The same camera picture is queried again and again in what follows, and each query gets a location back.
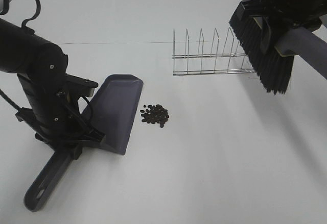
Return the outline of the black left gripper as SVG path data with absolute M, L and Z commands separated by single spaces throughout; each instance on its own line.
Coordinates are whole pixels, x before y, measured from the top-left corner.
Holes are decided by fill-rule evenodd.
M 82 147 L 98 147 L 105 142 L 106 135 L 91 125 L 94 110 L 89 101 L 89 118 L 80 113 L 78 100 L 87 97 L 72 94 L 68 88 L 51 95 L 34 86 L 24 88 L 24 92 L 31 108 L 21 108 L 16 114 L 18 120 L 26 122 L 37 138 L 54 150 L 66 148 L 71 158 L 78 160 Z

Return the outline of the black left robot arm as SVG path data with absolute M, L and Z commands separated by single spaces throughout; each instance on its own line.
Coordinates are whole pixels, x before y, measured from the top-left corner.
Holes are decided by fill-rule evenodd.
M 36 138 L 55 151 L 66 151 L 76 160 L 84 145 L 104 135 L 80 112 L 78 100 L 92 97 L 99 84 L 67 74 L 68 56 L 56 44 L 35 35 L 32 29 L 1 20 L 1 71 L 14 73 L 30 104 L 16 110 Z

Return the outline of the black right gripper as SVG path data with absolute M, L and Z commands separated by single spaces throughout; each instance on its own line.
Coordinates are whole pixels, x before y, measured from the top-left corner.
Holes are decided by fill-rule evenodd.
M 275 30 L 304 27 L 317 30 L 322 25 L 320 17 L 326 14 L 326 0 L 242 0 L 240 24 L 249 24 L 260 18 L 260 50 L 266 55 L 274 47 Z

